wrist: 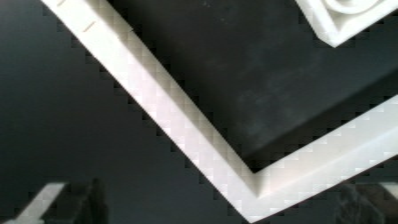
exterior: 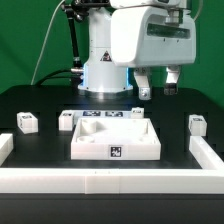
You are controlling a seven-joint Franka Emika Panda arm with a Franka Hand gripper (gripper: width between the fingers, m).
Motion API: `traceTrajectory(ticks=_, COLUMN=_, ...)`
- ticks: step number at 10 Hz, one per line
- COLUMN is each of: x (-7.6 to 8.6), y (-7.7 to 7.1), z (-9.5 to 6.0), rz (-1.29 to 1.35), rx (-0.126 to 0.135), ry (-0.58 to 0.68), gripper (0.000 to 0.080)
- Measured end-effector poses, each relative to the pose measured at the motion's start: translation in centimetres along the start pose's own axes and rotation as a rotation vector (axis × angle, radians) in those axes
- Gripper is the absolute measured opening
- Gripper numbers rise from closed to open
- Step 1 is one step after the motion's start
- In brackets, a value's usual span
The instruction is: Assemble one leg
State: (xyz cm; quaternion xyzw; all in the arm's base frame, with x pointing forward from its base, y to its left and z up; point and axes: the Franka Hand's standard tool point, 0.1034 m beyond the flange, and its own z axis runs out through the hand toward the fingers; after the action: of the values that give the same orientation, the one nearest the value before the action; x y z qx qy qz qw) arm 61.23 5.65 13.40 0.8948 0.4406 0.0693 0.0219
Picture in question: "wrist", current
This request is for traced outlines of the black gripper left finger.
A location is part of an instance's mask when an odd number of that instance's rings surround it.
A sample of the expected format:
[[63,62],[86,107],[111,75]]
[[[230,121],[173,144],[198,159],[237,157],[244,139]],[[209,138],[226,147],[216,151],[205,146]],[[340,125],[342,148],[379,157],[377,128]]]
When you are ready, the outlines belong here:
[[49,183],[10,224],[109,224],[102,181]]

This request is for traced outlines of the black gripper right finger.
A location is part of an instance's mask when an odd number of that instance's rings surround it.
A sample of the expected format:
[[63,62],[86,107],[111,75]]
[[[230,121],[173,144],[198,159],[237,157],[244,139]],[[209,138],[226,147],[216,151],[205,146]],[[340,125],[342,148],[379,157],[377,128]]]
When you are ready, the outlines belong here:
[[345,184],[336,224],[398,224],[398,183]]

